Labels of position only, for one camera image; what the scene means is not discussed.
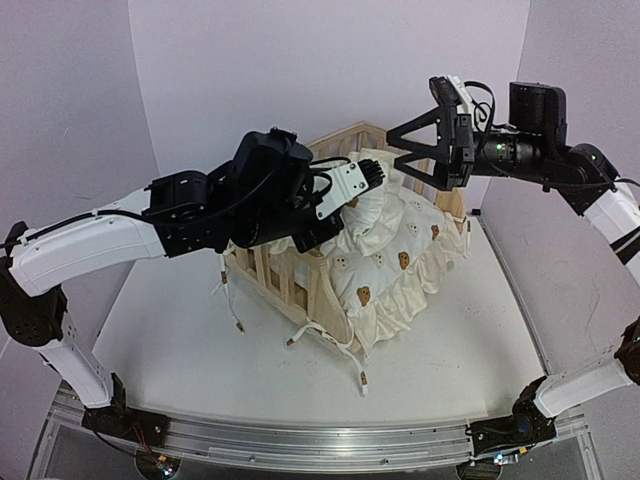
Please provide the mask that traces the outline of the wooden pet bed frame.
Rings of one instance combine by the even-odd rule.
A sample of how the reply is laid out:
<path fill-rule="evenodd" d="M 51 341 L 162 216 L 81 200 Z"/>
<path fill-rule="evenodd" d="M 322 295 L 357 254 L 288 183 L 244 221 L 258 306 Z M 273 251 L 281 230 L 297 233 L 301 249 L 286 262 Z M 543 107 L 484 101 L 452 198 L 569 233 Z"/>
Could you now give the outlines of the wooden pet bed frame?
<path fill-rule="evenodd" d="M 304 254 L 291 239 L 231 247 L 226 265 L 304 330 L 352 353 L 407 330 L 438 293 L 446 273 L 467 256 L 471 222 L 461 191 L 426 198 L 426 186 L 394 169 L 399 150 L 383 129 L 359 123 L 309 144 L 329 164 L 373 159 L 380 187 L 341 211 L 340 234 Z"/>

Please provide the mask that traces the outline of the bear print cushion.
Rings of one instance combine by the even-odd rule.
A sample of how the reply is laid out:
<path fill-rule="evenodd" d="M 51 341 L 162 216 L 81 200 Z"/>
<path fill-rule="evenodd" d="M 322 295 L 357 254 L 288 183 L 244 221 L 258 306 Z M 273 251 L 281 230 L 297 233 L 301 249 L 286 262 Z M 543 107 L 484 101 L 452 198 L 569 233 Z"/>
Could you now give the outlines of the bear print cushion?
<path fill-rule="evenodd" d="M 249 249 L 229 245 L 217 286 L 228 292 L 231 278 L 248 282 L 297 325 L 289 345 L 305 333 L 320 338 L 354 363 L 359 389 L 367 393 L 365 365 L 373 346 L 409 329 L 470 246 L 460 191 L 429 201 L 403 188 L 400 198 L 404 214 L 397 234 L 372 256 L 349 249 L 344 235 L 304 254 L 287 240 Z"/>

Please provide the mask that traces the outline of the small bear print pillow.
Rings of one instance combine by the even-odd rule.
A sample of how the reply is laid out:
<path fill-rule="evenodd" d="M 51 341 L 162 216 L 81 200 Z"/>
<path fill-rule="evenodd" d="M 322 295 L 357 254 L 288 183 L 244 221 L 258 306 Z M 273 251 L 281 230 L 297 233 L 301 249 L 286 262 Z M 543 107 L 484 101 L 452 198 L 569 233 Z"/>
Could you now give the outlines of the small bear print pillow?
<path fill-rule="evenodd" d="M 399 229 L 404 214 L 404 201 L 400 198 L 404 175 L 394 169 L 397 156 L 395 152 L 370 148 L 348 155 L 352 161 L 375 160 L 384 173 L 380 186 L 360 195 L 341 212 L 347 231 L 347 245 L 362 256 L 372 256 L 385 248 Z"/>

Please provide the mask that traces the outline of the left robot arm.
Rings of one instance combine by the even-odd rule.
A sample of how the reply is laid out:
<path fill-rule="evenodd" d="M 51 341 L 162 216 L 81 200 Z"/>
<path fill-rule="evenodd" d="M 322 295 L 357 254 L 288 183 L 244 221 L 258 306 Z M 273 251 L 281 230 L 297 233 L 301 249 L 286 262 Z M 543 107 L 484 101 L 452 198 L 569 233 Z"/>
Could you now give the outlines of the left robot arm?
<path fill-rule="evenodd" d="M 367 189 L 345 160 L 317 162 L 295 134 L 246 134 L 209 173 L 185 170 L 99 209 L 32 229 L 16 223 L 1 259 L 1 320 L 36 350 L 114 437 L 134 428 L 119 377 L 76 337 L 63 284 L 113 265 L 291 238 L 300 252 L 335 237 L 340 210 Z"/>

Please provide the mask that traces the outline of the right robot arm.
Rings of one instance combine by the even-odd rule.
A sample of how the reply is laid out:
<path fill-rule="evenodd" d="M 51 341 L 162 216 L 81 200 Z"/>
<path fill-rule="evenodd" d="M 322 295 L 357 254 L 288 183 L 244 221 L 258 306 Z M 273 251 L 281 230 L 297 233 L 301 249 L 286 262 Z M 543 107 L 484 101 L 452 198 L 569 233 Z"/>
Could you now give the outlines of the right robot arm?
<path fill-rule="evenodd" d="M 439 191 L 467 185 L 473 176 L 512 178 L 555 190 L 574 213 L 608 242 L 633 278 L 639 276 L 639 204 L 630 179 L 597 147 L 566 143 L 566 94 L 541 83 L 509 85 L 509 119 L 494 121 L 495 105 L 470 90 L 482 82 L 432 77 L 437 105 L 386 134 L 402 150 L 395 169 Z"/>

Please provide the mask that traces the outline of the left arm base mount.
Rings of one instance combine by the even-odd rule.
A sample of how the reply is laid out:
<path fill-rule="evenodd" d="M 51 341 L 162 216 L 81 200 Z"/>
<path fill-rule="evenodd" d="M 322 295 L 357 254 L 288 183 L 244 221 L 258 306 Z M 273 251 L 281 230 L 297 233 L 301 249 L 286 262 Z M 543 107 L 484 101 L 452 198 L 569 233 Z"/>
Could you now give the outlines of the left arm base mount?
<path fill-rule="evenodd" d="M 165 445 L 169 417 L 165 414 L 130 407 L 126 389 L 116 373 L 111 374 L 113 395 L 106 407 L 86 408 L 82 426 L 101 435 L 138 442 L 147 447 Z"/>

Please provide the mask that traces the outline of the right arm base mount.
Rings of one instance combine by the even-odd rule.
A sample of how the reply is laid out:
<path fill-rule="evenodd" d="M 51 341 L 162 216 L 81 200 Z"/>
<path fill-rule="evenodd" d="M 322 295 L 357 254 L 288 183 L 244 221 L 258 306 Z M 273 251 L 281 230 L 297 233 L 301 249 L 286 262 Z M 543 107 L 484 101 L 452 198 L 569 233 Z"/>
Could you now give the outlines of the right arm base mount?
<path fill-rule="evenodd" d="M 532 400 L 518 401 L 508 416 L 478 420 L 465 430 L 475 457 L 532 447 L 556 437 L 555 418 L 545 417 Z"/>

